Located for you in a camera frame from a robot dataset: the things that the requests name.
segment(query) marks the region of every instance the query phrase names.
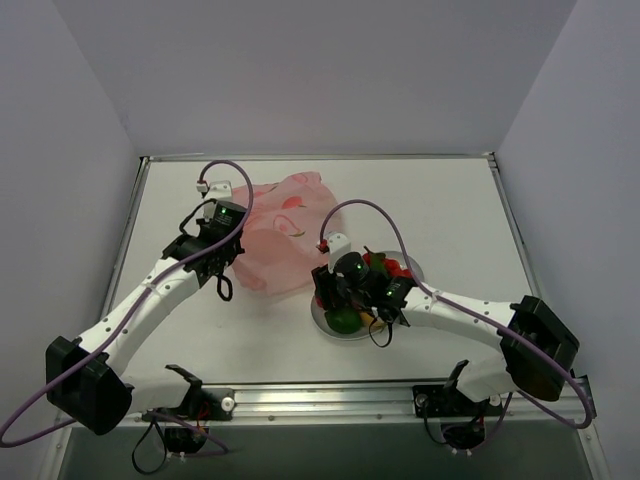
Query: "wall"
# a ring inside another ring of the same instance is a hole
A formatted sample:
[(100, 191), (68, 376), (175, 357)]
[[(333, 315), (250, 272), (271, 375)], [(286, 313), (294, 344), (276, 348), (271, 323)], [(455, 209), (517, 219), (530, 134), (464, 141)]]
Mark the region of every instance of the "wall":
[(141, 154), (495, 150), (575, 0), (55, 0)]
[(580, 0), (498, 151), (543, 289), (581, 339), (614, 478), (640, 478), (640, 3)]
[[(138, 162), (109, 99), (48, 0), (0, 6), (0, 416), (44, 383), (44, 351), (91, 324)], [(8, 438), (48, 426), (39, 402)], [(33, 478), (47, 440), (0, 451)]]

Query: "metal bowl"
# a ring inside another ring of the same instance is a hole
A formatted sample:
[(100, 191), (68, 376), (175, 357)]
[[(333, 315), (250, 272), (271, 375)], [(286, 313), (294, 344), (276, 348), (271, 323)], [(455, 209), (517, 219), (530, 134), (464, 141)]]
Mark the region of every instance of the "metal bowl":
[[(401, 268), (403, 269), (407, 268), (407, 264), (404, 261), (402, 252), (399, 252), (396, 250), (388, 250), (388, 251), (383, 251), (381, 253), (384, 253), (387, 256), (387, 258), (391, 260), (397, 260)], [(418, 279), (421, 282), (426, 281), (424, 272), (422, 271), (422, 268), (420, 267), (418, 262), (416, 262), (412, 257), (409, 257), (409, 262), (411, 264), (411, 268), (413, 269), (415, 274), (418, 276)], [(327, 324), (327, 321), (324, 318), (324, 310), (318, 306), (313, 296), (311, 297), (311, 317), (313, 318), (313, 322), (320, 329), (320, 331), (332, 338), (337, 338), (338, 340), (362, 340), (363, 338), (369, 338), (369, 329), (365, 326), (363, 326), (357, 332), (348, 333), (348, 334), (338, 333), (331, 330), (331, 327), (329, 327), (329, 324)], [(378, 335), (381, 331), (382, 329), (378, 328), (373, 330), (371, 334)]]

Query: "metal frame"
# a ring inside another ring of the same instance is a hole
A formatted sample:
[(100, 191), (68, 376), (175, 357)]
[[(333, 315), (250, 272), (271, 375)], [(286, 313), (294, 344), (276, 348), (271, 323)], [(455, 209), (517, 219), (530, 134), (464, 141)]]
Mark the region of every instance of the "metal frame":
[[(127, 216), (127, 223), (118, 251), (117, 261), (107, 294), (105, 296), (101, 316), (110, 310), (117, 291), (120, 273), (124, 265), (129, 242), (133, 233), (140, 202), (142, 200), (146, 179), (152, 163), (161, 162), (196, 162), (216, 159), (233, 161), (249, 160), (390, 160), (390, 159), (436, 159), (436, 158), (485, 158), (493, 175), (496, 189), (507, 217), (520, 261), (533, 294), (539, 295), (539, 287), (533, 268), (529, 261), (526, 246), (520, 235), (515, 217), (506, 198), (500, 178), (500, 171), (493, 153), (479, 155), (205, 155), (200, 153), (186, 155), (165, 155), (145, 157), (136, 178), (132, 199)], [(404, 381), (379, 381), (367, 383), (315, 383), (315, 384), (255, 384), (255, 385), (206, 385), (205, 388), (231, 388), (235, 391), (236, 408), (234, 420), (229, 425), (270, 425), (273, 423), (296, 425), (348, 424), (348, 423), (410, 423), (421, 421), (414, 415), (413, 395), (411, 388), (416, 384), (442, 383), (440, 379), (416, 379)], [(582, 383), (587, 392), (588, 385)], [(558, 402), (553, 404), (554, 410), (568, 418), (580, 419), (584, 415), (580, 401), (571, 388), (565, 388)], [(536, 407), (516, 395), (508, 411), (509, 421), (545, 420), (548, 417)], [(139, 415), (124, 419), (121, 426), (131, 427), (140, 424)], [(57, 479), (62, 467), (64, 455), (72, 428), (67, 427), (56, 432), (45, 456), (39, 480)], [(594, 479), (608, 480), (609, 470), (597, 432), (592, 425), (580, 431), (580, 440), (585, 457)]]

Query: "pink fabric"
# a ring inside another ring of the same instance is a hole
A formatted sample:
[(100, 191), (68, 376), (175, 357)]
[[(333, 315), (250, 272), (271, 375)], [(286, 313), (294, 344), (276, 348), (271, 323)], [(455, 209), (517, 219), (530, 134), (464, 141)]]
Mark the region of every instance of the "pink fabric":
[[(327, 263), (317, 249), (320, 226), (337, 202), (318, 172), (296, 173), (280, 183), (254, 185), (253, 210), (244, 226), (246, 253), (233, 262), (240, 284), (267, 295), (287, 293), (312, 283), (311, 270)], [(247, 187), (233, 190), (246, 205)], [(328, 231), (342, 231), (339, 214)]]

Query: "white wall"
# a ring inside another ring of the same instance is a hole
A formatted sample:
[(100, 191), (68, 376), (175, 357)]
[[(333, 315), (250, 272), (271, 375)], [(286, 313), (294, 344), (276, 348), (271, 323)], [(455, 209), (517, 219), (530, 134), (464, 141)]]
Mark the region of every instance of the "white wall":
[(478, 153), (575, 0), (55, 3), (139, 153)]
[(581, 339), (616, 479), (640, 478), (640, 3), (579, 0), (498, 152), (544, 290)]
[[(95, 321), (138, 162), (49, 0), (0, 6), (0, 422), (44, 384), (44, 351)], [(8, 435), (51, 424), (41, 401)], [(0, 451), (32, 478), (47, 440)]]

